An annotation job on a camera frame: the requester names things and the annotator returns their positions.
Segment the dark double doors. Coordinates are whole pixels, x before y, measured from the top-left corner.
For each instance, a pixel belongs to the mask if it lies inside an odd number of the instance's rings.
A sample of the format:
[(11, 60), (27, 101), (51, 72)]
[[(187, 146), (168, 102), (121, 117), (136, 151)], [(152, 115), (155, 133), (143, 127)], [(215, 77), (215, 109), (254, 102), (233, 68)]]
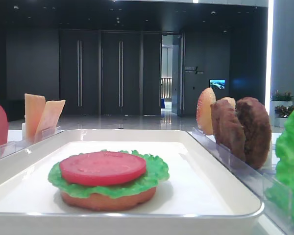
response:
[(160, 33), (61, 30), (68, 115), (160, 114)]

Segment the potted plants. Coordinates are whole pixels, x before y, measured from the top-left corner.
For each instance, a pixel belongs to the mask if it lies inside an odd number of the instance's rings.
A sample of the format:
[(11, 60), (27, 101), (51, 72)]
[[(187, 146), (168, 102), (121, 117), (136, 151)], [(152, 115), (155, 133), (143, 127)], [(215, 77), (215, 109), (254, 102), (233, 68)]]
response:
[(293, 99), (290, 92), (281, 93), (276, 90), (271, 94), (270, 119), (272, 126), (284, 127), (287, 118), (294, 110)]

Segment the clear acrylic left food rack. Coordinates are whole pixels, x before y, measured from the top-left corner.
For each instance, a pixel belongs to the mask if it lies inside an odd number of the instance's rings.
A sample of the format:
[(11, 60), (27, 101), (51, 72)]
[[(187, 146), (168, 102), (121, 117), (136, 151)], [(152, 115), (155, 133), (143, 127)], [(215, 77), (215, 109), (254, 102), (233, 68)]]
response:
[(23, 126), (22, 130), (8, 130), (8, 141), (5, 144), (0, 145), (0, 159), (11, 155), (17, 151), (28, 148), (31, 145), (38, 143), (42, 140), (45, 140), (53, 135), (56, 135), (61, 132), (60, 126), (57, 126), (54, 129), (45, 129), (42, 132), (38, 133), (32, 139), (25, 138), (25, 127)]

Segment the brown meat patty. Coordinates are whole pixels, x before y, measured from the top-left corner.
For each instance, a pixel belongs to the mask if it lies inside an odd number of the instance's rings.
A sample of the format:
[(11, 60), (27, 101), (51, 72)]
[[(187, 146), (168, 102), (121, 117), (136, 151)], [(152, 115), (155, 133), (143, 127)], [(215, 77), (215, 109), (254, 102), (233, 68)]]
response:
[(213, 133), (217, 144), (226, 146), (234, 156), (245, 161), (245, 134), (235, 107), (235, 99), (230, 97), (211, 104)]
[(253, 97), (238, 100), (236, 109), (245, 133), (245, 162), (253, 169), (260, 169), (270, 150), (270, 118), (265, 106)]

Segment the bun slice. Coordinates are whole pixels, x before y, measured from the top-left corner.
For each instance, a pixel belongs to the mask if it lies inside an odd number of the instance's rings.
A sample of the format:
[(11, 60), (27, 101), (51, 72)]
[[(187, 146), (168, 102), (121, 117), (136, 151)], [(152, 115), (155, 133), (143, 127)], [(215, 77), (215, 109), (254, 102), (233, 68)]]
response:
[(62, 200), (69, 206), (93, 211), (116, 212), (129, 210), (149, 201), (154, 196), (155, 192), (156, 187), (153, 187), (139, 194), (122, 196), (119, 198), (111, 198), (99, 193), (92, 193), (88, 198), (69, 196), (69, 194), (64, 191), (60, 191), (60, 194)]
[(199, 96), (196, 108), (196, 121), (199, 129), (206, 135), (213, 134), (211, 105), (216, 102), (212, 88), (206, 88)]

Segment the brown meat patty rear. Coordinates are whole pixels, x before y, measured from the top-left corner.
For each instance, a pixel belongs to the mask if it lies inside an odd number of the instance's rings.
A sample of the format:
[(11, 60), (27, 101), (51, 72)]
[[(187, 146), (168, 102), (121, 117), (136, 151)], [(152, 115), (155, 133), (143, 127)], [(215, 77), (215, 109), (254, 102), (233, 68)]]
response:
[(270, 150), (270, 118), (265, 106), (253, 97), (238, 100), (236, 109), (245, 133), (245, 162), (253, 169), (260, 169)]

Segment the wall screen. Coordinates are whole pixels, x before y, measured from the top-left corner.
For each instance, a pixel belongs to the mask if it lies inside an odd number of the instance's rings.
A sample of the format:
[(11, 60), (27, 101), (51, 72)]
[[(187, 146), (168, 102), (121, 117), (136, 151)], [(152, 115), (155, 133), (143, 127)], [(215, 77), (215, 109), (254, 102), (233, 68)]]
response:
[(225, 89), (225, 80), (209, 80), (209, 87), (212, 89)]

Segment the green lettuce leaf in rack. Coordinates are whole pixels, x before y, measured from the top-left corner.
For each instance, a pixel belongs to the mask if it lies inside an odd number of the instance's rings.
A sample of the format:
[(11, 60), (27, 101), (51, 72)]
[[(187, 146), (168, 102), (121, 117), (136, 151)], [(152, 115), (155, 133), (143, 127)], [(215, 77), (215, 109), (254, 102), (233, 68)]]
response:
[(294, 110), (285, 122), (285, 131), (276, 140), (276, 179), (266, 190), (267, 198), (285, 212), (290, 212), (294, 222)]

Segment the green lettuce leaf on bun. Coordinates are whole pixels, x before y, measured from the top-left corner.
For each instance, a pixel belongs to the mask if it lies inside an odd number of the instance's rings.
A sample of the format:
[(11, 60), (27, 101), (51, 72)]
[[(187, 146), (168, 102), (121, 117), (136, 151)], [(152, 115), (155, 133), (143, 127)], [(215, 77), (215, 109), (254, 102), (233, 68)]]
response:
[(169, 167), (159, 156), (151, 154), (140, 154), (137, 150), (133, 150), (132, 154), (146, 160), (146, 173), (138, 179), (129, 183), (115, 186), (97, 186), (86, 187), (79, 184), (70, 184), (64, 180), (60, 173), (59, 163), (56, 163), (48, 174), (48, 181), (62, 192), (67, 193), (71, 197), (88, 198), (93, 193), (108, 196), (112, 199), (123, 196), (132, 196), (147, 191), (158, 186), (161, 181), (169, 179)]

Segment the bottom bun slice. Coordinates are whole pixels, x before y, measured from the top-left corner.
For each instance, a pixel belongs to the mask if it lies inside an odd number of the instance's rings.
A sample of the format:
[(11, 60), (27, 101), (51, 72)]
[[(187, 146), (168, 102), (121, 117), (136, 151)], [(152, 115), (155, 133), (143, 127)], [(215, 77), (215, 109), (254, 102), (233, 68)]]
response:
[(60, 194), (62, 200), (69, 206), (93, 211), (116, 212), (129, 210), (149, 201), (154, 196), (155, 192), (156, 187), (153, 187), (139, 194), (122, 196), (119, 198), (111, 198), (99, 193), (92, 193), (88, 198), (69, 196), (69, 194), (64, 191), (60, 191)]

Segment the clear acrylic right food rack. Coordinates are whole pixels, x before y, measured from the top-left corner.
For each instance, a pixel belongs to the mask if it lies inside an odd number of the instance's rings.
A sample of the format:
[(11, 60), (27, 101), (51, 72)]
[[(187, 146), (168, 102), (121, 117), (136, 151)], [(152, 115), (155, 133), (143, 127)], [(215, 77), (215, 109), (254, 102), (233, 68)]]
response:
[(196, 128), (189, 134), (265, 203), (264, 214), (253, 229), (253, 235), (294, 235), (293, 192), (276, 179), (275, 165), (255, 170), (234, 157), (226, 147), (216, 144), (213, 136)]

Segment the brown meat patty front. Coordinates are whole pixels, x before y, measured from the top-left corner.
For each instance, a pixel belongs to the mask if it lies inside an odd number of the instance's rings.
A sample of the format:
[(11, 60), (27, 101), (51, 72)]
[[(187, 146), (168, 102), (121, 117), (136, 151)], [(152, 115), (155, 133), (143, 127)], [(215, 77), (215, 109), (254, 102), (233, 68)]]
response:
[(245, 134), (235, 107), (235, 99), (230, 97), (211, 104), (213, 133), (217, 144), (226, 146), (234, 156), (245, 161)]

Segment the bun top slice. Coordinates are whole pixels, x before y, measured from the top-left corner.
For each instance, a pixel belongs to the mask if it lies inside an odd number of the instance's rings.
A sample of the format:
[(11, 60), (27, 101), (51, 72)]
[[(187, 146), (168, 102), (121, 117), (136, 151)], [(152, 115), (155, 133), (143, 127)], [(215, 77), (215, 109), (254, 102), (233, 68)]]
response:
[(213, 134), (211, 105), (216, 102), (212, 88), (206, 88), (199, 96), (196, 108), (196, 121), (199, 129), (206, 135)]

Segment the white rectangular tray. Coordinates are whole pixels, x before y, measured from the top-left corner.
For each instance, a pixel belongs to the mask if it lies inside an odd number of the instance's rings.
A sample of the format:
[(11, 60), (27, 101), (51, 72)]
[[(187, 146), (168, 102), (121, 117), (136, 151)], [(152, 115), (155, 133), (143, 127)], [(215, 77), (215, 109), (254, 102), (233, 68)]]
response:
[(0, 235), (247, 235), (263, 210), (185, 131), (70, 130), (0, 159)]

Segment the clear acrylic food rack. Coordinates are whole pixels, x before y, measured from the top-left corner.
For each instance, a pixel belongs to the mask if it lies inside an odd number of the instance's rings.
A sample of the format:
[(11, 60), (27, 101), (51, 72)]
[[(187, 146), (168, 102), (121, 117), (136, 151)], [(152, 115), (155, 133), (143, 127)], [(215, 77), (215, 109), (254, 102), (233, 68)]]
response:
[(23, 126), (22, 130), (8, 130), (8, 141), (5, 144), (0, 145), (0, 159), (11, 155), (17, 151), (28, 148), (31, 145), (38, 143), (42, 140), (45, 140), (53, 135), (56, 135), (61, 132), (60, 126), (57, 126), (54, 129), (45, 129), (42, 132), (38, 133), (32, 139), (25, 138), (25, 127)]
[(265, 203), (264, 214), (253, 229), (253, 235), (294, 235), (293, 192), (276, 179), (275, 165), (255, 170), (234, 157), (226, 147), (216, 144), (213, 136), (196, 128), (189, 134)]

